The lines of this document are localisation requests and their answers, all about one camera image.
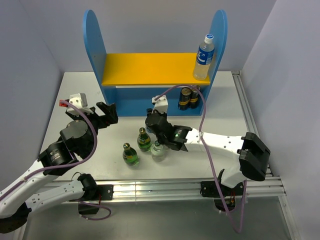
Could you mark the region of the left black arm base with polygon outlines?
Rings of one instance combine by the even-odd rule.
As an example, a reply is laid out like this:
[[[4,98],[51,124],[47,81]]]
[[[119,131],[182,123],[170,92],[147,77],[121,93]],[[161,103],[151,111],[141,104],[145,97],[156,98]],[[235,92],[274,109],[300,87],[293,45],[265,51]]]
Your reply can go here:
[[[78,198],[78,213],[81,217],[93,220],[92,216],[99,212],[102,201],[113,198],[114,186],[112,184],[98,185],[91,174],[76,172],[71,181],[80,183],[83,195]]]

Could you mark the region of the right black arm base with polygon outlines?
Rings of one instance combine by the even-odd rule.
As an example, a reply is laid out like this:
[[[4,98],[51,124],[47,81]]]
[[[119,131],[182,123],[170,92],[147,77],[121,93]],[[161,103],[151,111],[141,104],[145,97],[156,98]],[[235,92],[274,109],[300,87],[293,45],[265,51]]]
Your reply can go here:
[[[204,198],[213,198],[215,207],[219,211],[225,212],[215,181],[201,181],[200,186],[200,195]],[[237,207],[236,197],[243,196],[245,190],[244,184],[241,182],[234,188],[229,188],[221,184],[219,186],[228,210],[230,212],[234,211]]]

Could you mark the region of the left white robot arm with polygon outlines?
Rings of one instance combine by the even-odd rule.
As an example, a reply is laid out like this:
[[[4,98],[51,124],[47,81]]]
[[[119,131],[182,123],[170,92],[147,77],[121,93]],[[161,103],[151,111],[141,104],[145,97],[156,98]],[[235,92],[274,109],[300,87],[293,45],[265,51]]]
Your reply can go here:
[[[29,216],[60,203],[71,201],[84,205],[101,199],[97,183],[89,173],[82,173],[63,186],[39,192],[46,184],[88,161],[97,149],[98,131],[118,122],[114,103],[96,103],[103,115],[98,115],[95,107],[76,106],[76,101],[71,99],[60,100],[59,105],[66,108],[65,113],[72,121],[25,173],[0,192],[2,234],[19,229]]]

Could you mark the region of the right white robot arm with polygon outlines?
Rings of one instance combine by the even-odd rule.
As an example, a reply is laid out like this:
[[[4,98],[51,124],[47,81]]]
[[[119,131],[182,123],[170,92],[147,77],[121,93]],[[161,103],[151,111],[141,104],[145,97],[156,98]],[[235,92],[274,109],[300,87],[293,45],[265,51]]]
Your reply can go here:
[[[171,150],[211,151],[233,160],[234,164],[223,169],[216,183],[216,189],[222,195],[229,194],[237,184],[247,179],[262,182],[266,178],[271,151],[253,132],[244,136],[201,132],[189,126],[172,125],[167,114],[157,110],[147,115],[145,124],[158,142]]]

